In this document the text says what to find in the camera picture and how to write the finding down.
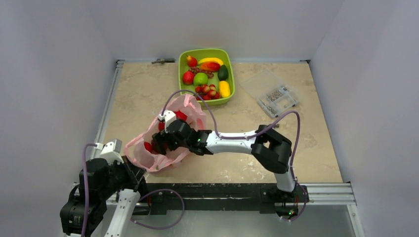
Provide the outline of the pink plastic bag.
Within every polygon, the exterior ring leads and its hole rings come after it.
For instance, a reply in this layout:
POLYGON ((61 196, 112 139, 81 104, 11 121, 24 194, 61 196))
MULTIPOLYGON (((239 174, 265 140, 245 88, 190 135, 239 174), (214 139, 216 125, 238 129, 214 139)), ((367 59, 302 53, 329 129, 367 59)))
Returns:
MULTIPOLYGON (((186 122, 196 130, 206 128, 207 115, 203 112, 201 104, 191 94, 183 94, 172 99, 166 109, 184 113, 187 116, 186 122)), ((159 131, 158 124, 158 118, 154 118, 146 131, 125 145, 125 155, 130 162, 148 172, 157 172, 171 165, 176 166, 191 154, 187 148, 182 147, 167 151, 165 155, 149 152, 146 147, 152 144, 152 135, 159 131)))

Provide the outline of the fake cherry bunch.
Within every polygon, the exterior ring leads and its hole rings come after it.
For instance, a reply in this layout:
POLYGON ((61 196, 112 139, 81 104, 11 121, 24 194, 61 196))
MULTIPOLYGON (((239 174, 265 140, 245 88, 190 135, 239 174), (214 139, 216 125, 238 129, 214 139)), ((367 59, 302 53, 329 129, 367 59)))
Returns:
POLYGON ((214 84, 196 86, 195 92, 204 100, 216 100, 221 98, 220 93, 217 91, 214 84))

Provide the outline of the green fake apple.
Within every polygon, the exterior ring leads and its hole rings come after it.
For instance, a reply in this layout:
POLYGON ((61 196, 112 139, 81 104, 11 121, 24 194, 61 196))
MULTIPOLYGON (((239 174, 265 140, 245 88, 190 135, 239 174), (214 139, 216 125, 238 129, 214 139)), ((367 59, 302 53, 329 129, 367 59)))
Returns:
POLYGON ((208 75, 205 73, 196 73, 193 78, 193 84, 195 86, 200 86, 208 83, 208 75))

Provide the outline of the yellow fake lemon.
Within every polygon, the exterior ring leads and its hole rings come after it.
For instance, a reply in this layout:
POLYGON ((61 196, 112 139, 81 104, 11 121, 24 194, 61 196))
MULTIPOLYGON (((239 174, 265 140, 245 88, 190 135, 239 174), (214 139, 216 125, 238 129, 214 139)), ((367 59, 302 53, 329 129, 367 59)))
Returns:
POLYGON ((221 98, 227 98, 231 95, 230 84, 225 80, 219 82, 218 89, 221 98))

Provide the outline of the red fake bell pepper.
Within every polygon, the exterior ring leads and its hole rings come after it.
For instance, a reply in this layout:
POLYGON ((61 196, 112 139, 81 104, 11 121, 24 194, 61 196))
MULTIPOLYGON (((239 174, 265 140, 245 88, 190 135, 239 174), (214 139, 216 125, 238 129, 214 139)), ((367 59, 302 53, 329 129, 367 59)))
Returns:
POLYGON ((182 121, 187 121, 188 116, 184 114, 182 111, 175 111, 176 118, 182 121))

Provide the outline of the red fake apple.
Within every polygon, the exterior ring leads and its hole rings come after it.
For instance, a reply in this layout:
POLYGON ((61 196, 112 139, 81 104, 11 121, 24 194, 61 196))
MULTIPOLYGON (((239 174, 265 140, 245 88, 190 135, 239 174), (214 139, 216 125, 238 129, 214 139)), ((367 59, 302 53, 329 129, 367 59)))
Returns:
POLYGON ((144 142, 143 143, 143 145, 144 145, 144 148, 145 148, 145 150, 147 150, 148 152, 152 152, 153 151, 153 146, 152 146, 152 144, 151 143, 149 143, 149 142, 144 142))

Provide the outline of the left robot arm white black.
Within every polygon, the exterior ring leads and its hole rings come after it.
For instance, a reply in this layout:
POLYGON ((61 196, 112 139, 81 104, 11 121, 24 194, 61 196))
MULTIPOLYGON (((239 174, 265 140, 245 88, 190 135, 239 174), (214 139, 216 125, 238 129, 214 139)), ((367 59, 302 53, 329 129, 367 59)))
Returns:
POLYGON ((128 196, 135 202, 147 197, 146 183, 143 181, 144 168, 133 165, 126 156, 123 162, 111 164, 104 158, 94 158, 86 162, 87 188, 84 184, 84 171, 79 173, 80 183, 69 194, 67 203, 60 210, 63 233, 81 234, 87 207, 85 236, 89 237, 103 220, 107 210, 106 201, 116 192, 128 189, 128 196))

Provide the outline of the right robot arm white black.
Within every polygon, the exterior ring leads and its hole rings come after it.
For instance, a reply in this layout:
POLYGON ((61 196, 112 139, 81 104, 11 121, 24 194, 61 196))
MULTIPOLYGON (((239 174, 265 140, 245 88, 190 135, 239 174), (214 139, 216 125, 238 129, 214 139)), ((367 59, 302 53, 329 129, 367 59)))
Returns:
POLYGON ((162 155, 178 148, 199 155, 239 153, 252 155, 276 179, 277 194, 289 201, 296 196, 296 183, 291 172, 292 142, 267 125, 244 133, 217 135, 212 130, 196 130, 181 119, 152 135, 153 149, 162 155))

